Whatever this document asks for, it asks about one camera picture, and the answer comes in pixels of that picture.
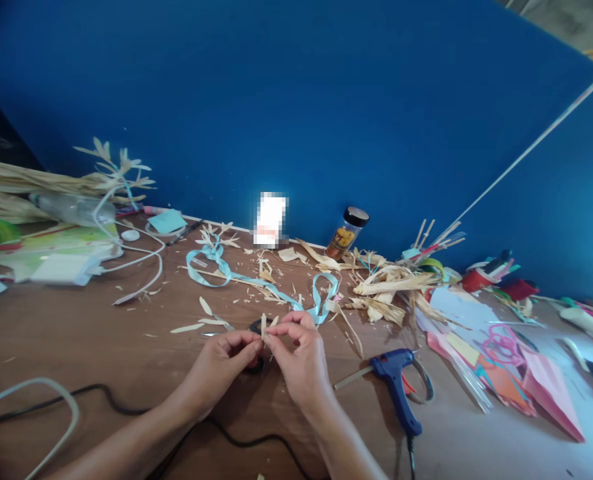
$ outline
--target ribbon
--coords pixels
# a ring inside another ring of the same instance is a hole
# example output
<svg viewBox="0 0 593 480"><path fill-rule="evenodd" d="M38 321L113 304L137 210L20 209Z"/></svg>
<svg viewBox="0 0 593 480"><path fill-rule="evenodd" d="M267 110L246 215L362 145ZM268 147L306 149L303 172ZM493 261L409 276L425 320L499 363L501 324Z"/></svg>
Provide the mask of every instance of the ribbon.
<svg viewBox="0 0 593 480"><path fill-rule="evenodd" d="M304 310L303 305L301 305L298 301L294 300L292 297L288 297L288 295L279 291L272 283L268 283L265 280L261 279L246 277L245 275L241 275L240 273L235 273L231 271L230 265L228 265L228 263L223 258L221 258L221 256L223 255L223 245L220 244L221 238L216 233L211 233L211 235L213 237L216 237L217 239L213 246L205 244L203 245L203 248L201 250L189 251L188 255L186 255L185 257L188 267L188 275L190 275L190 278L192 280L194 280L197 283L200 283L201 285L205 285L206 287L211 288L224 287L233 278L244 280L250 283L254 283L255 285L259 285L260 287L267 288L281 300L285 300L286 302L290 303L295 311ZM223 275L225 275L225 281L223 283L221 283L220 285L213 285L212 283L209 283L205 278L203 278L197 270L195 270L195 268L191 264L191 261L199 253L202 253L208 260L212 260L217 264L217 266L219 267L219 271ZM319 273L318 275L315 275L312 279L312 300L314 301L314 307L307 310L307 313L312 315L312 318L314 319L314 323L316 325L320 325L321 323L323 323L325 317L327 317L328 315L328 309L325 308L325 303L323 303L323 308L321 307L321 296L318 294L318 291L316 290L316 281L319 277L324 277L327 281L330 282L330 288L328 289L328 296L325 299L325 302L334 298L336 292L338 291L338 279L331 273Z"/></svg>

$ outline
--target black lid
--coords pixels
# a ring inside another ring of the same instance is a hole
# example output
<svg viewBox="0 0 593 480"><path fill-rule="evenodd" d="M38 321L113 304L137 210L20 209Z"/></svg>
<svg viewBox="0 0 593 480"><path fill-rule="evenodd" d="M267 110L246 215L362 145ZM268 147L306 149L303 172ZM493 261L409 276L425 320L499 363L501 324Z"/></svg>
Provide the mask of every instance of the black lid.
<svg viewBox="0 0 593 480"><path fill-rule="evenodd" d="M370 215L359 208L347 207L343 213L343 219L350 225L363 228L365 227L365 224L368 223Z"/></svg>

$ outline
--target blue glue gun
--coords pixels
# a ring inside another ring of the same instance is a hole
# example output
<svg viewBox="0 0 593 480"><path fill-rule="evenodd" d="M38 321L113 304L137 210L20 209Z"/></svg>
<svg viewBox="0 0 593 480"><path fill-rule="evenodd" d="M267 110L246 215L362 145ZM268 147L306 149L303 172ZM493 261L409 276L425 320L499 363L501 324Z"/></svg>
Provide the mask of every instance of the blue glue gun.
<svg viewBox="0 0 593 480"><path fill-rule="evenodd" d="M421 424L412 413L401 379L403 369L412 365L412 362L414 362L414 353L408 349L392 350L370 359L370 366L374 369L376 378L385 380L388 384L390 396L396 408L396 416L408 438L418 437L423 432Z"/></svg>

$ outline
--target white power adapter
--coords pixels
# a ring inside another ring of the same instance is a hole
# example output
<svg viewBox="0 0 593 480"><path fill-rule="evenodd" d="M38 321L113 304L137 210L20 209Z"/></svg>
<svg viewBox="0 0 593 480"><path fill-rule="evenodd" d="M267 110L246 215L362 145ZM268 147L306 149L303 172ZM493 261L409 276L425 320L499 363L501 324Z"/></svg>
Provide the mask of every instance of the white power adapter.
<svg viewBox="0 0 593 480"><path fill-rule="evenodd" d="M43 261L30 277L30 281L83 287L88 284L92 275L98 275L101 272L100 263L101 260L94 255L54 253Z"/></svg>

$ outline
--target red container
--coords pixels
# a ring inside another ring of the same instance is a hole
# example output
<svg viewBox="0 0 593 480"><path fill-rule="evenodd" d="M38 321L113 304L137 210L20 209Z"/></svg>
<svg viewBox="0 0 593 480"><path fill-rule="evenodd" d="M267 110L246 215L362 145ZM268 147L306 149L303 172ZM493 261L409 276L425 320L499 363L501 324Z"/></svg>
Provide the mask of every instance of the red container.
<svg viewBox="0 0 593 480"><path fill-rule="evenodd" d="M461 286L466 292L475 292L481 290L483 287L489 287L500 280L492 278L481 269L471 270L461 281Z"/></svg>
<svg viewBox="0 0 593 480"><path fill-rule="evenodd" d="M535 284L523 279L517 280L507 287L503 287L501 290L507 293L513 301L521 301L540 291Z"/></svg>

